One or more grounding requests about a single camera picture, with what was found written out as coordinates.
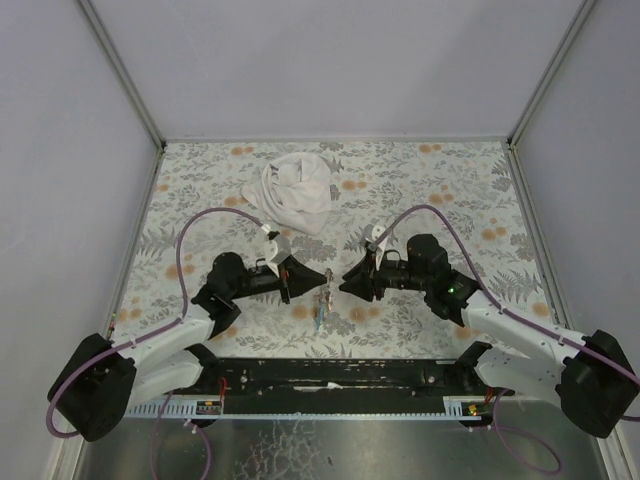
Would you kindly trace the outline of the blue key tag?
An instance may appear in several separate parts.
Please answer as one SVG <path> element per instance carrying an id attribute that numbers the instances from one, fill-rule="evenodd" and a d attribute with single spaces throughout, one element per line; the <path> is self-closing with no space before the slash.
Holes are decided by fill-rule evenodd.
<path id="1" fill-rule="evenodd" d="M 318 303 L 316 314 L 315 314 L 315 325 L 316 325 L 317 331 L 320 330 L 327 312 L 328 312 L 327 302 L 324 300 L 320 301 Z"/>

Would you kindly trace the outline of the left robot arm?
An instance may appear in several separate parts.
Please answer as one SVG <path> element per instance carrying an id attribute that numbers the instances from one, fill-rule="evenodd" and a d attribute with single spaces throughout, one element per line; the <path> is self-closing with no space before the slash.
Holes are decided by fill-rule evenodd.
<path id="1" fill-rule="evenodd" d="M 277 292 L 284 303 L 325 285 L 324 274 L 287 254 L 275 266 L 248 268 L 233 252 L 218 255 L 181 319 L 120 345 L 83 339 L 50 388 L 46 421 L 59 412 L 74 433 L 96 441 L 140 404 L 171 391 L 221 387 L 221 366 L 205 343 L 239 317 L 236 300 Z"/>

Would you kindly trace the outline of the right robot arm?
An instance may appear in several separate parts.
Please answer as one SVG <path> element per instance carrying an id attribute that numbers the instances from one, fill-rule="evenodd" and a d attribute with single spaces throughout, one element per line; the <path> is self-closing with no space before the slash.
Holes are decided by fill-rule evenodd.
<path id="1" fill-rule="evenodd" d="M 612 335 L 545 326 L 508 311 L 478 281 L 453 269 L 446 250 L 430 234 L 411 237 L 405 259 L 390 260 L 380 249 L 367 247 L 339 289 L 368 302 L 382 299 L 388 289 L 423 293 L 439 318 L 515 349 L 508 354 L 487 345 L 469 348 L 473 369 L 485 385 L 548 402 L 594 437 L 608 437 L 639 394 L 635 373 Z"/>

